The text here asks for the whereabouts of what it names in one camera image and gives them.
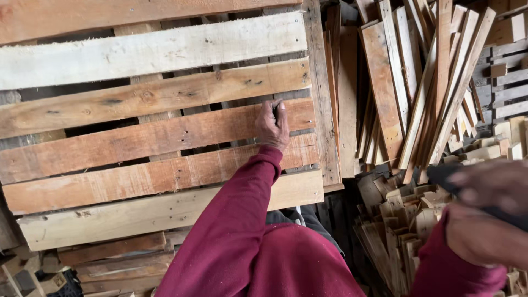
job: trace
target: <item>gray pants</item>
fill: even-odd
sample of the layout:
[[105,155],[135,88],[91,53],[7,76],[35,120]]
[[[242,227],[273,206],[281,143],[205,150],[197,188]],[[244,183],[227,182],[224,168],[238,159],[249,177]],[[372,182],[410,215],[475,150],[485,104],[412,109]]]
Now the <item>gray pants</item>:
[[[304,218],[306,227],[312,229],[313,231],[321,234],[324,238],[328,239],[329,242],[335,245],[335,247],[344,259],[345,254],[343,253],[337,242],[332,238],[330,233],[328,233],[325,227],[321,225],[321,223],[317,219],[317,216],[315,215],[313,208],[310,205],[303,205],[300,207],[300,212]],[[269,211],[266,215],[266,225],[279,224],[283,222],[295,224],[296,219],[300,219],[300,215],[295,210],[295,207],[281,210],[273,210]]]

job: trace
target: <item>black tool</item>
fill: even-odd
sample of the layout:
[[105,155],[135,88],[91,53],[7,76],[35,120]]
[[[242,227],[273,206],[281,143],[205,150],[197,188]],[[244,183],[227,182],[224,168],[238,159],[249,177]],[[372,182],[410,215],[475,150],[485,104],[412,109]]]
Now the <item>black tool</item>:
[[[461,163],[456,162],[442,164],[439,166],[429,165],[427,168],[427,175],[429,176],[429,180],[432,183],[438,184],[451,194],[458,195],[462,189],[450,183],[448,181],[448,177],[463,167],[464,166]],[[511,225],[528,232],[528,214],[514,216],[494,206],[484,207],[481,210],[496,217],[499,220],[510,223]]]

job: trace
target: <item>burgundy long sleeve shirt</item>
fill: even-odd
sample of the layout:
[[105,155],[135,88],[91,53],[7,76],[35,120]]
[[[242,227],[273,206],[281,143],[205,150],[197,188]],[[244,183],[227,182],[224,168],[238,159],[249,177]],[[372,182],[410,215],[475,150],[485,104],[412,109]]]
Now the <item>burgundy long sleeve shirt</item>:
[[[262,146],[200,215],[156,297],[364,296],[326,238],[295,224],[265,225],[282,153]],[[413,296],[491,296],[504,267],[465,262],[445,243],[443,216],[420,250]]]

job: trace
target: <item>hand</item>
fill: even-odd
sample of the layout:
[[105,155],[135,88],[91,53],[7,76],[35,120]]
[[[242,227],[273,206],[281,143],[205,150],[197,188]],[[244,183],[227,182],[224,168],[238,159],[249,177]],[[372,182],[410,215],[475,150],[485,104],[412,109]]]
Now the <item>hand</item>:
[[473,207],[498,206],[509,214],[528,212],[528,163],[492,160],[468,166],[449,177],[464,188],[462,202]]
[[460,258],[478,266],[528,269],[528,233],[458,202],[448,207],[446,241]]
[[[273,114],[273,108],[277,107],[277,118]],[[288,115],[286,106],[279,100],[270,100],[262,103],[260,115],[255,121],[260,143],[275,147],[284,152],[290,141],[290,129],[288,127]]]

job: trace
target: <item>red sleeve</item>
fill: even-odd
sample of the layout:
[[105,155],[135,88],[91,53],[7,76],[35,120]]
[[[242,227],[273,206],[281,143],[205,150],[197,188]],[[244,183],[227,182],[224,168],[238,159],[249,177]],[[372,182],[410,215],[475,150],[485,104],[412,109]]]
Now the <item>red sleeve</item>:
[[506,268],[485,268],[466,262],[446,244],[448,208],[418,253],[420,266],[414,278],[412,297],[492,296],[504,287]]
[[252,277],[282,153],[262,146],[222,187],[179,248],[156,297],[233,296]]

